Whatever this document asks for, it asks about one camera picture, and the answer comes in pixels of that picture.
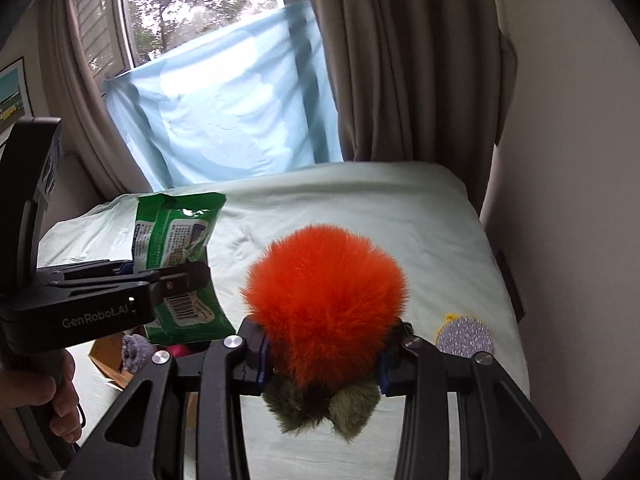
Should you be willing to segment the person's left hand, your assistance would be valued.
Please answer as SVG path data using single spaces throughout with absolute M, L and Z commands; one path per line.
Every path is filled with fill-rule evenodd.
M 67 443 L 77 442 L 82 429 L 79 396 L 73 384 L 75 370 L 75 361 L 67 350 L 63 351 L 60 382 L 51 376 L 2 370 L 1 411 L 52 402 L 55 415 L 50 421 L 51 431 Z

